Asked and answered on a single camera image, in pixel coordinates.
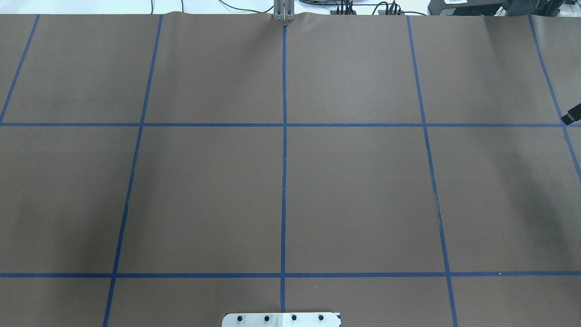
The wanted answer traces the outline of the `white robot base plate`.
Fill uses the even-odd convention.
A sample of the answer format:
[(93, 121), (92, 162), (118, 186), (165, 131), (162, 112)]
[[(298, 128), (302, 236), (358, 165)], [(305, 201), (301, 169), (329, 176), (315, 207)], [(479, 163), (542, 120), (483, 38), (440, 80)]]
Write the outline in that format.
[(266, 312), (232, 313), (222, 319), (222, 327), (340, 327), (340, 313)]

